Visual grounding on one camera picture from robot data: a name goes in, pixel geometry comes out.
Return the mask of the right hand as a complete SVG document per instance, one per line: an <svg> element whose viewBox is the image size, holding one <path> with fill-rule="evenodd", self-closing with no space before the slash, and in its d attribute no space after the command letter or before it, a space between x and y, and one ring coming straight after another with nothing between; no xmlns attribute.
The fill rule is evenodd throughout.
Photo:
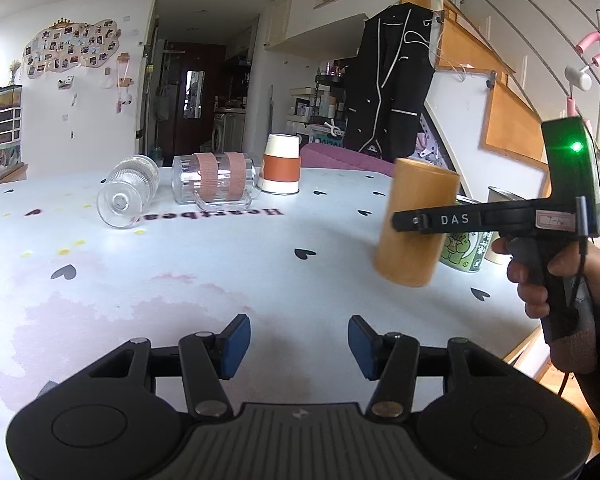
<svg viewBox="0 0 600 480"><path fill-rule="evenodd" d="M558 278L570 278L579 269L580 254L577 243L564 248L549 264L548 272ZM512 260L507 267L509 281L517 285L518 296L524 302L524 310L529 318L545 318L550 313L548 292L540 285L532 284L529 269L522 263ZM583 275L594 306L600 309L600 248L588 243Z"/></svg>

